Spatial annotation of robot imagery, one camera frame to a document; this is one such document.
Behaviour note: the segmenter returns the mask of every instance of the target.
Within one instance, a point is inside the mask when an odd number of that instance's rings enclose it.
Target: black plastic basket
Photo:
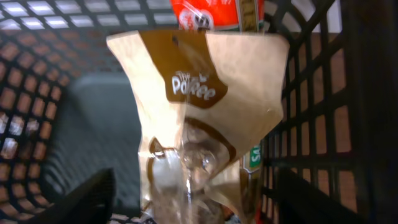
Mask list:
[[[284,178],[277,174],[286,167],[371,223],[393,223],[398,218],[394,179],[398,176],[394,161],[398,3],[341,0],[342,32],[329,34],[326,15],[334,1],[313,0],[315,12],[309,20],[288,0],[274,1],[276,12],[265,15],[268,32],[284,35],[290,52],[282,92],[285,118],[262,142],[264,223],[290,223],[286,213],[279,212],[283,203],[288,201],[296,209],[301,205],[302,198],[286,193],[300,184],[281,188]],[[285,26],[288,14],[301,32],[292,33]],[[317,25],[320,33],[315,34]],[[53,153],[51,142],[59,135],[54,132],[65,115],[56,111],[73,104],[64,102],[65,95],[73,94],[71,80],[104,77],[98,75],[103,72],[112,80],[126,78],[114,74],[123,70],[107,49],[106,36],[163,27],[177,27],[169,0],[0,2],[0,149],[7,152],[0,157],[0,223],[2,219],[45,223],[41,218],[50,212],[58,218],[72,211],[76,215],[78,210],[72,209],[78,204],[76,198],[109,210],[115,191],[109,171],[75,191],[80,182],[57,180],[61,190],[54,190],[53,183],[44,178],[49,171],[41,168]],[[36,133],[31,125],[38,125]],[[327,203],[311,203],[313,194],[306,197],[313,212],[341,212]],[[52,206],[61,199],[68,202]],[[122,215],[111,219],[132,223],[134,212],[123,205],[116,201],[113,211]],[[311,219],[314,213],[295,214],[310,223],[320,220]]]

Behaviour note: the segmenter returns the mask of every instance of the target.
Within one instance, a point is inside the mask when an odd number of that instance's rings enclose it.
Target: orange packaging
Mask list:
[[[263,0],[171,0],[180,27],[259,32],[264,22]]]

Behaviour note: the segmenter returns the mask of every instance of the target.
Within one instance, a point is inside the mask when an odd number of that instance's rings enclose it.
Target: green label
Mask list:
[[[254,146],[250,150],[250,168],[258,167],[261,163],[261,149],[260,146]]]

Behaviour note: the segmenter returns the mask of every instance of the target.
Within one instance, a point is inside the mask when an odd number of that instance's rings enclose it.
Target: brown logo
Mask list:
[[[160,30],[140,32],[147,50],[165,81],[170,102],[210,108],[228,91],[211,61],[205,33]]]

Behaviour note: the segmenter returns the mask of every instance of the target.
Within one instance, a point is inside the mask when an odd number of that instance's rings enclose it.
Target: snack bag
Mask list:
[[[240,158],[283,117],[287,41],[156,30],[114,35],[108,46],[130,80],[142,126],[142,211],[158,224],[224,223],[224,205],[249,223]]]
[[[185,30],[260,31],[264,24],[262,0],[171,0]]]

